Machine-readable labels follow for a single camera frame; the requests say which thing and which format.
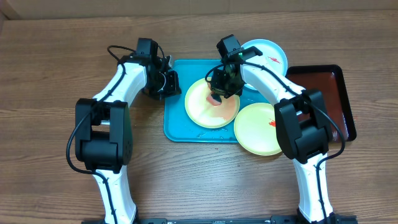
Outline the pink green sponge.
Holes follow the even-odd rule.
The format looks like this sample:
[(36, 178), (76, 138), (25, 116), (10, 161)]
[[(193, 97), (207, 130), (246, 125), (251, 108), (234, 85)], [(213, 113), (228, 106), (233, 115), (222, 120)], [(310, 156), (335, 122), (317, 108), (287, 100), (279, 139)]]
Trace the pink green sponge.
[(222, 104), (221, 96), (216, 93), (211, 93), (206, 97), (206, 100), (213, 106), (219, 106)]

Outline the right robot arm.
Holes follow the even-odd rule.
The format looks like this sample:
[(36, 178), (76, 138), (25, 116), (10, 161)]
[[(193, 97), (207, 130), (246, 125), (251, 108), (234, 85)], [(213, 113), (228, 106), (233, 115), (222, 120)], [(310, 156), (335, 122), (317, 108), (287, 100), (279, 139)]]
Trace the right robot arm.
[(298, 214), (305, 223), (330, 223), (333, 209), (327, 193), (323, 162), (333, 135), (323, 95), (306, 90), (269, 65), (260, 45), (242, 46), (233, 34), (216, 45), (221, 63), (205, 76), (208, 101), (241, 95), (253, 86), (274, 108), (276, 138), (282, 152), (293, 161), (299, 187)]

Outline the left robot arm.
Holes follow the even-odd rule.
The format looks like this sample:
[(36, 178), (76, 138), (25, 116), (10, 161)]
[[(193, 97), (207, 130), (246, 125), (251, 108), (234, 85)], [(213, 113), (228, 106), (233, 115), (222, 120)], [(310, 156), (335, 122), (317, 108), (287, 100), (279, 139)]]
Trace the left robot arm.
[(129, 55), (116, 58), (106, 87), (75, 105), (66, 158), (73, 170), (95, 178), (105, 209), (101, 223), (139, 223), (127, 177), (133, 145), (129, 108), (140, 92), (155, 100), (181, 94), (171, 59), (156, 41), (140, 38)]

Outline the light blue plate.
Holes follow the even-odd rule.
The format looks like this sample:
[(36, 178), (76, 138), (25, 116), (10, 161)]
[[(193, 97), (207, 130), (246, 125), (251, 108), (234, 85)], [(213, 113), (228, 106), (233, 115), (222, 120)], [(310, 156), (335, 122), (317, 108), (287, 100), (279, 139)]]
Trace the light blue plate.
[(262, 52), (262, 55), (250, 58), (247, 62), (267, 67), (276, 75), (285, 76), (288, 68), (288, 61), (285, 52), (279, 45), (266, 39), (254, 39), (242, 45), (244, 49), (250, 47), (256, 47)]

